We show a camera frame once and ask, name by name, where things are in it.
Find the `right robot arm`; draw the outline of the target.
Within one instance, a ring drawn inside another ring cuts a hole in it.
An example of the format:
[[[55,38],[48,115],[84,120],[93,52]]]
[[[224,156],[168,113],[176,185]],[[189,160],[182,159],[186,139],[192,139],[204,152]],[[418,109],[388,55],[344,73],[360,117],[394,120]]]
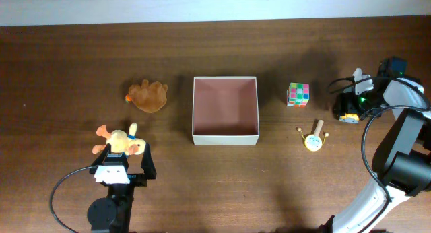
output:
[[[347,77],[349,85],[334,91],[334,117],[347,123],[368,121],[361,157],[371,179],[346,209],[319,226],[319,232],[373,232],[392,209],[430,191],[430,152],[413,149],[419,144],[430,150],[430,101],[421,81],[406,75],[406,67],[406,60],[389,57],[381,61],[376,76],[357,69]],[[385,112],[392,112],[395,122],[368,161],[369,129]]]

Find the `wooden yellow rattle drum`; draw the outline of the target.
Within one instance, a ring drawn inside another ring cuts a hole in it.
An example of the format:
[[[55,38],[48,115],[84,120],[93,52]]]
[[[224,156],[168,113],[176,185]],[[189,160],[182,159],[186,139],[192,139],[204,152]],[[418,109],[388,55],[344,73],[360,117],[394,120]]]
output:
[[[329,133],[324,132],[323,138],[320,137],[323,124],[324,120],[319,119],[316,123],[316,127],[314,128],[314,132],[307,136],[304,135],[301,127],[296,128],[297,132],[299,132],[299,134],[301,135],[301,138],[304,142],[304,146],[307,150],[311,152],[317,152],[325,144],[326,138],[328,138]]]

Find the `colourful puzzle cube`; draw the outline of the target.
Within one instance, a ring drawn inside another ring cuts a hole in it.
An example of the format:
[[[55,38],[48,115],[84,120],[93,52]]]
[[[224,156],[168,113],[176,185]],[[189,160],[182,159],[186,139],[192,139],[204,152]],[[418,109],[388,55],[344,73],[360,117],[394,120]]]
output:
[[[303,83],[290,83],[287,89],[287,106],[304,108],[310,100],[310,86]]]

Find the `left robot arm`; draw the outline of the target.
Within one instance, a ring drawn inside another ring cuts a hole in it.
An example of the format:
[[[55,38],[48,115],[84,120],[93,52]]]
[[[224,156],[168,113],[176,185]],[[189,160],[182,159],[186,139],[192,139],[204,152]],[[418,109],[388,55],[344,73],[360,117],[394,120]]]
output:
[[[89,207],[87,219],[92,232],[129,232],[134,190],[146,187],[156,179],[157,172],[151,155],[150,144],[144,146],[141,159],[142,173],[128,173],[128,156],[115,154],[108,144],[91,164],[90,174],[97,183],[108,188],[107,196],[95,200]]]

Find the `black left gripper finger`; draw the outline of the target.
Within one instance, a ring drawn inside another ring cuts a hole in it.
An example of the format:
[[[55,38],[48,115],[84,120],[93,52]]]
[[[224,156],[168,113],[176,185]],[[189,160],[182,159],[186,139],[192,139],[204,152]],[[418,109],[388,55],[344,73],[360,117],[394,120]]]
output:
[[[143,151],[141,168],[143,169],[143,173],[147,180],[156,180],[157,172],[152,160],[151,147],[149,143],[145,145],[145,149]]]
[[[93,161],[93,163],[90,165],[90,174],[95,174],[97,171],[97,167],[103,165],[106,157],[108,154],[111,153],[111,144],[106,144],[106,147],[102,150],[100,155]]]

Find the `brown plush toy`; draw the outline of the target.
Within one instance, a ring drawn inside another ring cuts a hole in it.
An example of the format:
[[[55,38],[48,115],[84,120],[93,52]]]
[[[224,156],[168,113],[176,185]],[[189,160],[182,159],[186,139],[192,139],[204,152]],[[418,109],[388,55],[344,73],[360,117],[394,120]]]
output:
[[[126,102],[132,102],[146,113],[158,112],[167,103],[168,85],[159,81],[150,83],[144,79],[141,84],[133,84],[125,96]]]

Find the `white box pink interior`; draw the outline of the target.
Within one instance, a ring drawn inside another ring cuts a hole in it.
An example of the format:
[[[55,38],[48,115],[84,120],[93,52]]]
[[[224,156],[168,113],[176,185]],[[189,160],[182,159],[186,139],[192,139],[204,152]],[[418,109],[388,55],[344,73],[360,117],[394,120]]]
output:
[[[195,145],[256,145],[257,78],[195,77],[191,135]]]

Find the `yellow grey toy truck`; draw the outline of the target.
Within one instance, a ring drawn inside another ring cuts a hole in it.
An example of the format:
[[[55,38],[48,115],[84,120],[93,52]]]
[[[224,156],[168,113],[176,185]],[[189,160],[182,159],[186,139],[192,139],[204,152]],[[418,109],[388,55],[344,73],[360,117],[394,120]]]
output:
[[[360,118],[356,114],[345,114],[345,115],[340,115],[339,120],[345,123],[357,124],[359,123]]]

